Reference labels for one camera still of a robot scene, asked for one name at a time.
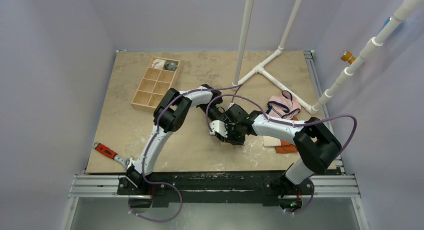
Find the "wooden compartment tray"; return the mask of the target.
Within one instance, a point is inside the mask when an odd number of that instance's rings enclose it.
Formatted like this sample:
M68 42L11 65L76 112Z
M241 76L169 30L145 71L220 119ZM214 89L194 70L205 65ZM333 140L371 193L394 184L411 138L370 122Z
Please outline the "wooden compartment tray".
M154 59L164 59L178 63L176 71L155 69L151 67ZM167 91L174 86L180 73L181 62L162 57L152 57L149 65L138 85L131 100L131 105L136 110L153 112L159 105Z

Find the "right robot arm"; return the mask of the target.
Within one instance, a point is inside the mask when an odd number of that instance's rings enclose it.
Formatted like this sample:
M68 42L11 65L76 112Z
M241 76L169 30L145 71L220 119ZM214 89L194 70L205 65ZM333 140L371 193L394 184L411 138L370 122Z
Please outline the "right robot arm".
M300 159L286 170L280 183L286 193L295 192L310 176L325 173L342 150L341 143L318 118L286 120L261 111L247 113L237 104L211 120L209 131L233 145L242 145L247 135L273 137L295 145Z

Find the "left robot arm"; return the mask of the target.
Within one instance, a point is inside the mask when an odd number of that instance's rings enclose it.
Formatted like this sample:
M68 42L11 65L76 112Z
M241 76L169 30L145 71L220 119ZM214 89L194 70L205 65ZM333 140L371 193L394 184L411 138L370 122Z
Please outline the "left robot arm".
M154 184L150 180L156 160L167 140L178 131L192 107L200 108L206 115L212 136L221 142L235 143L242 137L235 122L216 106L222 102L222 89L208 84L188 91L169 89L153 113L152 133L139 158L127 167L125 178L136 194L144 194Z

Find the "pink underwear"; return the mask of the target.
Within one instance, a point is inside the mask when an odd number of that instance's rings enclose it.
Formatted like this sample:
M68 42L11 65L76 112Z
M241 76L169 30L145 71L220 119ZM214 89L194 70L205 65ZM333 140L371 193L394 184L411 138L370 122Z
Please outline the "pink underwear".
M283 90L279 96L271 96L267 102L266 114L271 117L291 120L301 112L298 99L289 91Z

